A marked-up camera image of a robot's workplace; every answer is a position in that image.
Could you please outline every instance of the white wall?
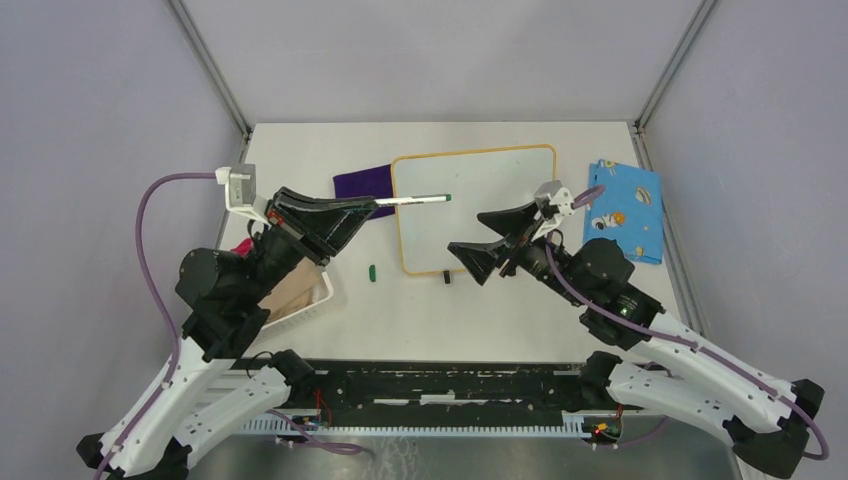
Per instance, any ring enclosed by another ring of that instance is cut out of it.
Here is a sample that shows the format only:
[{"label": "white wall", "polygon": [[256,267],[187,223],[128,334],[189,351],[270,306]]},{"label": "white wall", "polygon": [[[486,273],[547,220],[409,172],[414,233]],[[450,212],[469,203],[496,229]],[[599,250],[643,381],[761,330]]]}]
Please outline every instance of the white wall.
[{"label": "white wall", "polygon": [[[139,197],[235,162],[239,141],[164,0],[0,2],[0,478],[91,478],[77,441],[120,419],[168,348],[135,258]],[[214,243],[223,208],[213,182],[162,190],[145,239],[181,321],[178,262]]]},{"label": "white wall", "polygon": [[248,121],[627,120],[700,0],[186,0]]},{"label": "white wall", "polygon": [[848,3],[721,2],[647,132],[714,339],[827,391],[798,479],[848,470],[846,77]]}]

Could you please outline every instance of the marker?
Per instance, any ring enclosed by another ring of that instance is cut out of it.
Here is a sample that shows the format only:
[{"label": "marker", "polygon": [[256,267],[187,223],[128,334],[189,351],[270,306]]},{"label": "marker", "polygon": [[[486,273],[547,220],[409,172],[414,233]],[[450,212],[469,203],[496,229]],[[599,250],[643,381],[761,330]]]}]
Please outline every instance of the marker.
[{"label": "marker", "polygon": [[400,205],[417,205],[419,203],[442,203],[450,202],[451,195],[444,193],[441,195],[414,195],[412,197],[398,198],[379,198],[375,200],[377,205],[381,207],[396,207]]}]

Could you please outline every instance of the white table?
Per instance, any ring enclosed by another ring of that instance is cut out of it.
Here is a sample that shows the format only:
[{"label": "white table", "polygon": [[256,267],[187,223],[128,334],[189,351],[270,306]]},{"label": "white table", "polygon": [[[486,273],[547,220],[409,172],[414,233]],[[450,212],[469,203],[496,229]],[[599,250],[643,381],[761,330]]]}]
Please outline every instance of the white table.
[{"label": "white table", "polygon": [[[402,155],[542,143],[556,149],[558,177],[575,195],[586,188],[589,164],[599,158],[636,165],[624,122],[259,124],[245,161],[256,165],[263,196],[287,186],[331,198],[334,175],[385,165]],[[568,250],[576,251],[583,212],[561,228]],[[246,221],[230,216],[221,248],[232,248],[245,236]],[[376,283],[368,279],[371,264],[377,268]],[[293,348],[306,358],[582,362],[595,350],[622,354],[580,325],[583,309],[523,272],[506,280],[493,276],[485,287],[468,274],[455,275],[451,285],[439,275],[408,276],[401,269],[391,216],[368,221],[328,272],[338,292],[333,306],[257,341],[247,355]],[[631,281],[678,314],[665,265],[639,263]]]}]

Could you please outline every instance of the beige cloth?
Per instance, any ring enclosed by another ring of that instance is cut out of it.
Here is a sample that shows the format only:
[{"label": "beige cloth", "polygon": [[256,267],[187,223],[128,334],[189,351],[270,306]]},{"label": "beige cloth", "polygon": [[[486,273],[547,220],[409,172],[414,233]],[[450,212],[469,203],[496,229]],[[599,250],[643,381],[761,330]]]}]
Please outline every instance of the beige cloth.
[{"label": "beige cloth", "polygon": [[321,282],[321,272],[308,259],[301,260],[286,278],[259,302],[260,308],[271,310],[265,324],[275,322],[312,304],[312,289]]}]

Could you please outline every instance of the purple cloth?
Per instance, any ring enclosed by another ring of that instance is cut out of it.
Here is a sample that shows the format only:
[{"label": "purple cloth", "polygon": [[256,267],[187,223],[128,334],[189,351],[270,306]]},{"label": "purple cloth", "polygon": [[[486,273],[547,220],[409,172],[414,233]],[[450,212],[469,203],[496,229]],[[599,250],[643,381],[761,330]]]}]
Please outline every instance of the purple cloth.
[{"label": "purple cloth", "polygon": [[[394,196],[391,165],[336,175],[333,177],[333,185],[336,187],[336,198],[365,196],[391,198]],[[378,208],[370,219],[385,217],[393,213],[395,213],[394,207]]]}]

